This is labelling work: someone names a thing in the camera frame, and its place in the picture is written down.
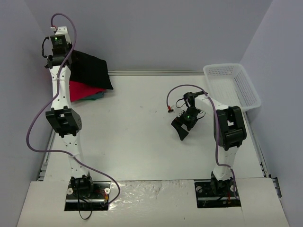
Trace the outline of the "black t shirt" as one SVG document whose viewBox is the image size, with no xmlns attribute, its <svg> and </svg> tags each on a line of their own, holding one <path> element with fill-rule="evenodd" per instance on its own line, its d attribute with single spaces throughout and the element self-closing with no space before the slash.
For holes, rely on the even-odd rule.
<svg viewBox="0 0 303 227">
<path fill-rule="evenodd" d="M 107 62 L 84 52 L 74 50 L 71 54 L 70 80 L 90 87 L 113 90 Z"/>
</svg>

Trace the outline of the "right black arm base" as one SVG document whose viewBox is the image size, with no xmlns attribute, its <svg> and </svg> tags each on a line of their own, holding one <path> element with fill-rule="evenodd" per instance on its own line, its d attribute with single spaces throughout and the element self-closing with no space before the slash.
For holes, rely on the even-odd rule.
<svg viewBox="0 0 303 227">
<path fill-rule="evenodd" d="M 237 199 L 239 194 L 233 184 L 217 194 L 212 190 L 210 180 L 194 181 L 194 186 L 198 209 L 241 207 L 241 201 Z"/>
</svg>

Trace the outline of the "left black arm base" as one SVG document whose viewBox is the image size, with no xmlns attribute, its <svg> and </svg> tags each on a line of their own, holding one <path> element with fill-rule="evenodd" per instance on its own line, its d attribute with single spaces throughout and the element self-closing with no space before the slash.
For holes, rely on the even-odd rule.
<svg viewBox="0 0 303 227">
<path fill-rule="evenodd" d="M 64 211 L 107 211 L 110 194 L 109 182 L 95 182 L 91 192 L 79 190 L 68 184 Z"/>
</svg>

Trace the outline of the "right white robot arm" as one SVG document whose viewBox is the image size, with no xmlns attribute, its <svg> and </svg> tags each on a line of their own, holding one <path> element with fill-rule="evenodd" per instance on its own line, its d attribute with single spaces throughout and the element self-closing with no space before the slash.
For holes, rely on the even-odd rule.
<svg viewBox="0 0 303 227">
<path fill-rule="evenodd" d="M 200 119 L 203 112 L 213 116 L 215 140 L 215 167 L 211 173 L 210 190 L 215 195 L 223 194 L 234 183 L 232 169 L 239 147 L 247 137 L 247 132 L 238 106 L 228 106 L 212 99 L 206 92 L 187 92 L 182 98 L 187 109 L 171 123 L 180 140 Z"/>
</svg>

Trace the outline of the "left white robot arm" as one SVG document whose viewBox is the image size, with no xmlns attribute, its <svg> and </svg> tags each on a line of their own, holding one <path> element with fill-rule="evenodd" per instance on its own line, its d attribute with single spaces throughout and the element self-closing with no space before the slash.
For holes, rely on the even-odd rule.
<svg viewBox="0 0 303 227">
<path fill-rule="evenodd" d="M 72 43 L 69 35 L 56 34 L 48 37 L 52 42 L 52 54 L 44 56 L 47 59 L 45 68 L 52 77 L 53 97 L 51 110 L 45 112 L 46 119 L 54 131 L 62 138 L 64 151 L 69 156 L 71 178 L 69 190 L 82 198 L 94 195 L 93 184 L 89 170 L 82 165 L 83 153 L 80 145 L 80 130 L 82 121 L 71 108 L 70 75 Z"/>
</svg>

